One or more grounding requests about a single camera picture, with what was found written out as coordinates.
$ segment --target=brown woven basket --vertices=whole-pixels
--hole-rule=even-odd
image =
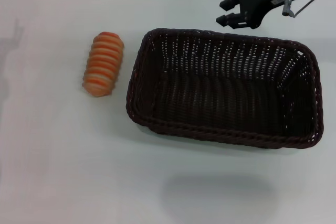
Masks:
[[[298,42],[160,28],[143,38],[127,113],[159,134],[308,148],[323,133],[320,70]]]

